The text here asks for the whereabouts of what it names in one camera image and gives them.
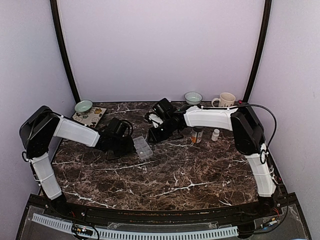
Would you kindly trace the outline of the clear plastic pill organizer box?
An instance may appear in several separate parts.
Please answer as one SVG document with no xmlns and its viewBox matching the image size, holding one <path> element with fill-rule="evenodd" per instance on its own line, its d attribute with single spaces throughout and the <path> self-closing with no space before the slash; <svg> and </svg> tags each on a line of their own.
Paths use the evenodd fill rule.
<svg viewBox="0 0 320 240">
<path fill-rule="evenodd" d="M 143 136 L 139 136 L 133 139 L 135 151 L 140 160 L 147 159 L 153 155 L 153 151 L 145 138 Z"/>
</svg>

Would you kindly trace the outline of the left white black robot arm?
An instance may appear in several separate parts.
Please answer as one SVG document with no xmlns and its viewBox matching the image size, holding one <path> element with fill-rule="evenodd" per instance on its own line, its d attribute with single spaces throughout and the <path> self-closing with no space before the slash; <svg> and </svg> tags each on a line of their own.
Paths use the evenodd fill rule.
<svg viewBox="0 0 320 240">
<path fill-rule="evenodd" d="M 53 112 L 45 105 L 22 124 L 19 129 L 24 147 L 22 159 L 30 164 L 35 180 L 40 184 L 45 195 L 53 200 L 50 208 L 58 217 L 67 218 L 71 208 L 59 199 L 63 192 L 49 158 L 49 145 L 52 138 L 73 141 L 105 153 L 112 151 L 116 157 L 123 157 L 135 151 L 132 136 L 125 135 L 128 127 L 127 121 L 113 118 L 111 127 L 95 129 Z"/>
</svg>

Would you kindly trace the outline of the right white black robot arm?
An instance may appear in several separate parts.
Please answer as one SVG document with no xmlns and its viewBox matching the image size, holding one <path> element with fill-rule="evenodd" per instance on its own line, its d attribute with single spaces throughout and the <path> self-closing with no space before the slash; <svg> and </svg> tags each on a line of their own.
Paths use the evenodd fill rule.
<svg viewBox="0 0 320 240">
<path fill-rule="evenodd" d="M 266 217 L 275 208 L 270 198 L 276 190 L 276 180 L 267 163 L 268 144 L 264 127 L 253 110 L 252 104 L 231 107 L 205 107 L 184 105 L 177 109 L 166 98 L 157 102 L 153 111 L 159 117 L 156 126 L 148 130 L 147 140 L 160 143 L 173 136 L 175 131 L 187 127 L 206 127 L 229 130 L 233 133 L 235 148 L 248 160 L 257 185 L 259 197 L 255 213 Z"/>
</svg>

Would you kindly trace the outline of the white pill bottle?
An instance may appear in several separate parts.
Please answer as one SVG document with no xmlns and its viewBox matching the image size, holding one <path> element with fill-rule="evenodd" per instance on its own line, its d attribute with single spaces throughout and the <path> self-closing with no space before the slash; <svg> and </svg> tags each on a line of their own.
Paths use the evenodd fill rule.
<svg viewBox="0 0 320 240">
<path fill-rule="evenodd" d="M 219 129 L 214 129 L 213 132 L 212 132 L 212 136 L 211 136 L 211 140 L 216 142 L 219 138 L 219 135 L 220 135 L 220 130 Z"/>
</svg>

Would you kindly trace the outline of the amber pill bottle grey cap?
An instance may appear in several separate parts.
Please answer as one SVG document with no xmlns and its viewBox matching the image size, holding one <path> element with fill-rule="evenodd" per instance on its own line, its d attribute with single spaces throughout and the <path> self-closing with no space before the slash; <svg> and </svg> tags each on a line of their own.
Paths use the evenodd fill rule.
<svg viewBox="0 0 320 240">
<path fill-rule="evenodd" d="M 204 128 L 202 126 L 195 126 L 192 128 L 191 141 L 194 144 L 198 144 L 202 140 Z"/>
</svg>

